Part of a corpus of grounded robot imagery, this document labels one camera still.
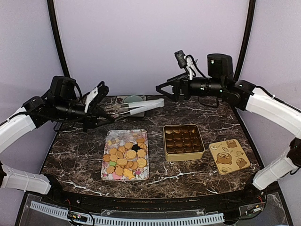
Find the left black frame post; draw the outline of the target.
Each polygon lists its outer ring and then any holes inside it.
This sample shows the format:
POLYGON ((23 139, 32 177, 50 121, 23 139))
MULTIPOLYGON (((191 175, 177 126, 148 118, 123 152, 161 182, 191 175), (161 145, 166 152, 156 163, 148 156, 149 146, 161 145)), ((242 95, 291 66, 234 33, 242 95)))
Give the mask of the left black frame post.
POLYGON ((55 41, 55 47, 56 51, 59 57, 60 65, 63 71, 63 75, 65 77, 70 77, 68 65, 65 59, 65 54, 63 51, 62 41, 60 37, 56 12, 55 12, 55 1, 54 0, 47 0, 47 6, 48 6, 48 14, 50 19, 50 24, 52 28, 53 38, 55 41))

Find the black frame post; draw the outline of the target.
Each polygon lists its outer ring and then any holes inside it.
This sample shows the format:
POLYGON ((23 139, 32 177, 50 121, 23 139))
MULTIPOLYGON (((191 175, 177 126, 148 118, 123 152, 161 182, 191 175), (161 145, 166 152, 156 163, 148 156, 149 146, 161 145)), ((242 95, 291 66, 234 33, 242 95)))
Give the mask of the black frame post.
POLYGON ((48 6, 48 14, 50 19, 50 24, 52 28, 53 38, 55 41, 55 47, 56 51, 59 57, 60 65, 63 71, 63 75, 65 77, 70 77, 68 65, 65 59, 65 54, 63 51, 62 41, 60 37, 56 12, 55 12, 55 1, 54 0, 47 0, 47 6, 48 6))
POLYGON ((234 73, 234 80, 238 81, 242 72, 245 56, 249 44, 249 39, 252 31, 253 18, 255 13, 256 0, 249 0, 248 11, 246 16, 246 24, 244 29, 244 35, 241 43, 241 48, 238 56, 237 66, 234 73))

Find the floral cookie tray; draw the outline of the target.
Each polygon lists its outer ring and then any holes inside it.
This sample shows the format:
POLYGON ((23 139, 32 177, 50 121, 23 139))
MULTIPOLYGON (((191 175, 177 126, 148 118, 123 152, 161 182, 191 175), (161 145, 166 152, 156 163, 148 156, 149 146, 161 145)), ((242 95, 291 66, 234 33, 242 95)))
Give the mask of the floral cookie tray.
POLYGON ((101 179, 144 181, 149 178, 148 136, 144 129, 110 130, 105 139, 101 179))

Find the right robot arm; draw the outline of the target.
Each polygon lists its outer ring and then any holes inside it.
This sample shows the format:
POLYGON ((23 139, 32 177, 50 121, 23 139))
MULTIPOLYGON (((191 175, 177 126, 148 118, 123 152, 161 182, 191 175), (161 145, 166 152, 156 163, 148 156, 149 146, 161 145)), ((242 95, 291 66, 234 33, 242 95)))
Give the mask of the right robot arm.
POLYGON ((232 57, 226 54, 207 55, 208 75, 201 71, 192 55, 175 52, 175 58, 185 73, 156 86, 156 91, 177 102, 180 95, 185 100, 192 96, 215 97, 230 106, 260 115, 294 135, 284 153, 251 177, 251 185, 240 193, 240 200, 250 204, 258 197, 258 190, 266 189, 287 174, 301 167, 301 111, 276 98, 265 88, 245 80, 234 81, 232 57))

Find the square floral plate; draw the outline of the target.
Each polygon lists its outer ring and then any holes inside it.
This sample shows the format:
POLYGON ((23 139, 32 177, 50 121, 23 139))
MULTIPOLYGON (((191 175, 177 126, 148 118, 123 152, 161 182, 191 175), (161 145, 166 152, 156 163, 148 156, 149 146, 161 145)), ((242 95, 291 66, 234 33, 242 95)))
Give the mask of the square floral plate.
MULTIPOLYGON (((114 116, 130 116, 130 108, 128 108, 128 104, 124 104, 123 100, 127 96, 117 96, 114 102, 114 105, 120 106, 119 109, 116 110, 117 115, 114 116)), ((141 96, 143 101, 146 101, 146 96, 141 96)))

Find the black sandwich cookie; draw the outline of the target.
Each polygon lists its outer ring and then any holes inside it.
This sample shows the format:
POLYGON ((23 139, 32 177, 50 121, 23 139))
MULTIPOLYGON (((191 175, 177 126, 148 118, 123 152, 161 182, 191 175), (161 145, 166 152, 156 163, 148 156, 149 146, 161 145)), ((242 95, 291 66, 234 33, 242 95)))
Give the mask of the black sandwich cookie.
POLYGON ((138 144, 135 144, 135 145, 132 146, 131 149, 137 152, 137 151, 140 150, 141 148, 140 148, 140 146, 139 146, 138 144))

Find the green ceramic bowl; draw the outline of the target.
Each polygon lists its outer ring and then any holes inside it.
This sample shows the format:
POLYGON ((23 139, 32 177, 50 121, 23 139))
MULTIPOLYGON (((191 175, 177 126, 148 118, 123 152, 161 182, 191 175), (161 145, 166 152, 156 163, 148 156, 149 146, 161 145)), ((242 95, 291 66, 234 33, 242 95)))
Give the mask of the green ceramic bowl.
POLYGON ((143 101, 143 98, 141 96, 132 95, 132 96, 125 97, 123 103, 128 104, 128 103, 141 102, 141 101, 143 101))

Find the right black frame post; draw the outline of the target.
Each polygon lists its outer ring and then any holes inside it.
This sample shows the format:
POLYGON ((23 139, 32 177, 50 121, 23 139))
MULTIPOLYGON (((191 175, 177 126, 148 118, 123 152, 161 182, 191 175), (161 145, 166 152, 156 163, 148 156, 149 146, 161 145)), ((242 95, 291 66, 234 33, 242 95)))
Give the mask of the right black frame post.
POLYGON ((241 48, 238 56, 237 66, 234 73, 234 80, 238 81, 242 72, 245 56, 249 44, 249 39, 252 31, 253 18, 255 13, 256 0, 249 0, 248 11, 246 16, 246 24, 244 29, 244 35, 241 43, 241 48))

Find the round patterned biscuit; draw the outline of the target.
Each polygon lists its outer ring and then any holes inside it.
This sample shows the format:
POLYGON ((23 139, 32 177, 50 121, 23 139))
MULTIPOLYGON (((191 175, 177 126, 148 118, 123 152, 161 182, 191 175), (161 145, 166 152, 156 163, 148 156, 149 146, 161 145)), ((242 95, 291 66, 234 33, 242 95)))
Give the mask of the round patterned biscuit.
POLYGON ((136 153, 136 151, 134 151, 134 150, 128 150, 128 151, 125 153, 125 158, 128 159, 128 160, 135 159, 136 156, 137 156, 137 153, 136 153))

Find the pink flower cookie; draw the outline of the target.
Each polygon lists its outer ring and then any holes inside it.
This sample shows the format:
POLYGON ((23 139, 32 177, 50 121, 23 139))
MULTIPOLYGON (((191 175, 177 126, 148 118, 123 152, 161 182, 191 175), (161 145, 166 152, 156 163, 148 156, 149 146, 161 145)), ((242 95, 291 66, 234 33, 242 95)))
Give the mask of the pink flower cookie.
POLYGON ((122 176, 117 175, 115 172, 112 173, 112 178, 114 180, 120 180, 122 178, 122 176))

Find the bear printed tin lid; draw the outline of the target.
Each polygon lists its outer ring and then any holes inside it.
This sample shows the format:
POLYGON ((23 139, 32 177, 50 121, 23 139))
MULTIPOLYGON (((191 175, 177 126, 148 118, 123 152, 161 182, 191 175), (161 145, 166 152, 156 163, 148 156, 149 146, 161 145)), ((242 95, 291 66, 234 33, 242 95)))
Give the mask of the bear printed tin lid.
POLYGON ((211 143, 209 151, 220 175, 249 168, 251 163, 236 139, 211 143))

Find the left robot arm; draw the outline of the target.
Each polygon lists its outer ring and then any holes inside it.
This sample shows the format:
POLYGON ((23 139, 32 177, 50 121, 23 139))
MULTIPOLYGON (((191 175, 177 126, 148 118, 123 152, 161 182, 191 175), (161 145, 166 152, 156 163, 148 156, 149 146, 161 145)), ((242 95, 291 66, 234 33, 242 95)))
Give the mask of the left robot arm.
MULTIPOLYGON (((81 123, 83 131, 114 122, 98 104, 109 93, 104 81, 92 91, 82 94, 75 79, 54 76, 50 88, 42 96, 35 96, 0 124, 0 150, 3 152, 25 134, 46 122, 81 123)), ((1 188, 48 194, 56 205, 66 202, 66 194, 51 186, 55 180, 43 174, 33 174, 0 165, 1 188)))

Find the gold cookie tin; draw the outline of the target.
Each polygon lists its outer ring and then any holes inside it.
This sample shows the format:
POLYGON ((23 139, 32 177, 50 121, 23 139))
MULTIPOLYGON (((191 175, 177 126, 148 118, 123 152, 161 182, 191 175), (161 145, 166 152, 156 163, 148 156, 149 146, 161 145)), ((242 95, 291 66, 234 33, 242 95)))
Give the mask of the gold cookie tin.
POLYGON ((205 152, 199 128, 195 124, 164 126, 163 143, 167 161, 199 160, 205 152))

